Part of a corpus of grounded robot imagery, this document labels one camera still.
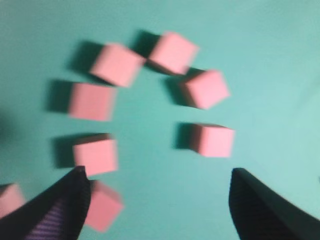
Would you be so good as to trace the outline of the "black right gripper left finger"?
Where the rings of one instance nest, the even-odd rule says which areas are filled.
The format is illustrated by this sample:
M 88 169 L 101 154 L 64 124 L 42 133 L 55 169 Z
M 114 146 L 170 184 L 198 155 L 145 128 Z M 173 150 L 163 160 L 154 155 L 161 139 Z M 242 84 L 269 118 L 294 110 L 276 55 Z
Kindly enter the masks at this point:
M 76 240 L 91 203 L 85 167 L 77 166 L 0 220 L 2 240 Z

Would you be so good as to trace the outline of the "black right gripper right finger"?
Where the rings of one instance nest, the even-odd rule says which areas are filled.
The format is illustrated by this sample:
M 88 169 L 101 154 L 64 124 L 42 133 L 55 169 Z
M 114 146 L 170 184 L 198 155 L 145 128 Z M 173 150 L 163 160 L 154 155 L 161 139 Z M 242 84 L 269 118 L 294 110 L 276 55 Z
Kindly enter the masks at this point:
M 241 240 L 318 240 L 320 221 L 244 168 L 231 172 L 228 205 Z

